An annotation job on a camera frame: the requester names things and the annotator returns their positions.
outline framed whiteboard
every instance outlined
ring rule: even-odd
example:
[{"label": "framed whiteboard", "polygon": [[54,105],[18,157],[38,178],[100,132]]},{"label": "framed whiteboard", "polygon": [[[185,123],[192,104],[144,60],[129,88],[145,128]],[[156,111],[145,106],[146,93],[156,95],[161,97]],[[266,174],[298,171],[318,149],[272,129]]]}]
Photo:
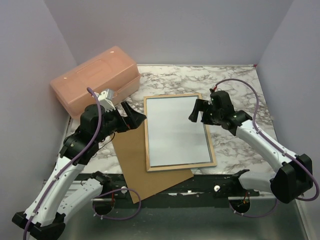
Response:
[{"label": "framed whiteboard", "polygon": [[144,97],[146,170],[214,167],[216,156],[209,127],[191,122],[200,93]]}]

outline wooden frame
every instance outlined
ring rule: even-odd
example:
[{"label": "wooden frame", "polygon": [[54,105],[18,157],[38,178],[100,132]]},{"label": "wooden frame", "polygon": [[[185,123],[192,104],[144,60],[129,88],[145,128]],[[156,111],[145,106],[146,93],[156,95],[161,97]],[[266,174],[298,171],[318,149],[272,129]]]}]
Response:
[{"label": "wooden frame", "polygon": [[211,134],[210,134],[209,126],[207,126],[207,125],[203,125],[203,126],[204,126],[204,133],[205,133],[205,137],[206,137],[206,141],[207,141],[207,145],[208,145],[208,152],[210,155],[211,162],[150,166],[147,99],[178,98],[178,97],[198,97],[199,99],[202,99],[202,95],[200,93],[156,95],[156,96],[145,96],[143,98],[144,114],[147,116],[147,119],[144,121],[146,170],[147,170],[147,172],[217,166],[217,160],[216,160],[215,151],[214,151],[214,147],[213,147],[213,143],[212,143],[212,139],[211,139]]}]

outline brown board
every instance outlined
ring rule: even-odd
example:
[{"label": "brown board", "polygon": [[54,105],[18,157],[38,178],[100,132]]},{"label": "brown board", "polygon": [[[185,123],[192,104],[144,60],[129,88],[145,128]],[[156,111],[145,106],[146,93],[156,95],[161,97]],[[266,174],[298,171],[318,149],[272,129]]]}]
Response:
[{"label": "brown board", "polygon": [[[112,143],[127,187],[136,190],[142,200],[194,176],[190,169],[147,172],[144,124],[135,130],[116,134]],[[130,194],[133,203],[137,203],[137,195]]]},{"label": "brown board", "polygon": [[148,172],[215,167],[209,127],[189,121],[200,93],[144,97],[146,169]]}]

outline box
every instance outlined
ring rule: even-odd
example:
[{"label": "box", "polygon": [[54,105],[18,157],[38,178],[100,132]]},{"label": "box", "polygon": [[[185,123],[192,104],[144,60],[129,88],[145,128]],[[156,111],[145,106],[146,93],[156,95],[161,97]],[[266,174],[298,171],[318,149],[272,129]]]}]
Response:
[{"label": "box", "polygon": [[139,89],[140,74],[136,62],[114,46],[55,78],[50,85],[70,116],[78,119],[86,106],[95,103],[87,87],[96,93],[112,89],[116,105]]}]

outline gray floor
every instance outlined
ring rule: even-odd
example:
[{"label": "gray floor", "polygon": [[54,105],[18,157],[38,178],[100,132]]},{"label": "gray floor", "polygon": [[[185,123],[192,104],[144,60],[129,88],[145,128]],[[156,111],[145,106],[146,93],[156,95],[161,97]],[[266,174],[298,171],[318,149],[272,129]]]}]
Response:
[{"label": "gray floor", "polygon": [[[267,212],[273,199],[251,200],[250,214]],[[124,217],[131,210],[114,210]],[[279,204],[264,218],[245,218],[226,208],[142,209],[127,221],[100,220],[86,205],[67,224],[61,240],[306,240],[295,202]]]}]

